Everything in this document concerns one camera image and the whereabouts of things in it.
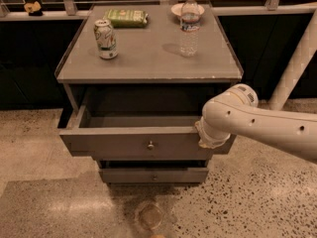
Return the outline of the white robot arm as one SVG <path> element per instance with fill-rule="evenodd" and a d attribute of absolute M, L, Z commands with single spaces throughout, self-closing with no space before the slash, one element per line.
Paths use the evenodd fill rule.
<path fill-rule="evenodd" d="M 312 16 L 267 109 L 258 108 L 255 91 L 236 84 L 207 101 L 195 123 L 202 148 L 223 146 L 231 135 L 244 136 L 298 158 L 317 160 L 317 115 L 282 109 L 317 51 L 317 13 Z"/>

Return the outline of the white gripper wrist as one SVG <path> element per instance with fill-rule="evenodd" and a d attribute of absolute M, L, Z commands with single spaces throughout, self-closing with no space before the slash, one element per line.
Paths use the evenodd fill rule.
<path fill-rule="evenodd" d="M 211 127 L 204 118 L 195 122 L 195 128 L 200 137 L 199 147 L 203 149 L 215 149 L 223 146 L 231 134 Z"/>

